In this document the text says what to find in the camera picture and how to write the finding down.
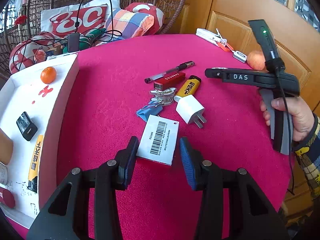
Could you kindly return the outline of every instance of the yellow lighter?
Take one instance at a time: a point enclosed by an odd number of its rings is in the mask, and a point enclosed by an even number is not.
[[[180,98],[193,95],[200,85],[201,78],[191,75],[189,79],[182,85],[174,97],[174,101],[178,102]]]
[[[43,135],[39,134],[35,149],[32,153],[30,170],[28,175],[28,189],[33,192],[38,192],[38,168],[39,168],[39,158],[42,147]]]

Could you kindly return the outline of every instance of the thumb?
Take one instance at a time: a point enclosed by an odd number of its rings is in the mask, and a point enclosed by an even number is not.
[[[297,104],[297,98],[285,98],[287,102],[288,112],[292,115],[297,115],[300,112],[300,104]],[[273,99],[271,105],[274,109],[279,111],[285,111],[283,98]]]

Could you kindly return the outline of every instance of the white pillow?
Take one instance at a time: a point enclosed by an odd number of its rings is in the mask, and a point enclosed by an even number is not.
[[[120,0],[111,0],[111,2],[112,2],[112,9],[120,8]],[[107,12],[105,15],[105,20],[106,20],[109,14],[111,13],[110,0],[92,0],[89,3],[82,5],[81,8],[101,6],[105,4],[107,5]],[[78,10],[78,8],[79,8],[79,4],[69,5],[69,6],[64,6],[64,7],[49,9],[49,10],[42,10],[41,11],[41,31],[51,33],[53,26],[52,26],[52,22],[50,21],[50,18],[61,13],[76,11]]]

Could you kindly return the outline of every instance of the red box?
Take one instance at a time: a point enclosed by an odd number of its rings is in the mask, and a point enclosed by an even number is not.
[[[167,88],[175,87],[175,85],[183,81],[185,77],[186,74],[183,72],[170,73],[155,81],[153,87],[164,91]]]

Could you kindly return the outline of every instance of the pink tablecloth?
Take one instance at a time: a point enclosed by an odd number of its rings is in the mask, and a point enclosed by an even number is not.
[[[224,169],[246,168],[279,209],[290,179],[288,157],[272,149],[256,87],[204,75],[206,68],[249,68],[247,64],[195,35],[117,41],[82,51],[78,57],[80,71],[60,133],[58,184],[74,167],[88,170],[112,159],[132,135],[140,140],[146,123],[135,112],[146,105],[153,88],[144,79],[192,60],[196,66],[185,73],[202,79],[195,97],[205,107],[208,122],[203,129],[186,125],[175,111],[176,103],[159,115],[179,121],[178,139],[187,136],[204,158]],[[193,239],[201,192],[193,192],[187,184],[177,141],[171,167],[138,159],[130,186],[117,192],[124,240]],[[89,231],[94,237],[92,200]],[[223,235],[227,232],[225,224]]]

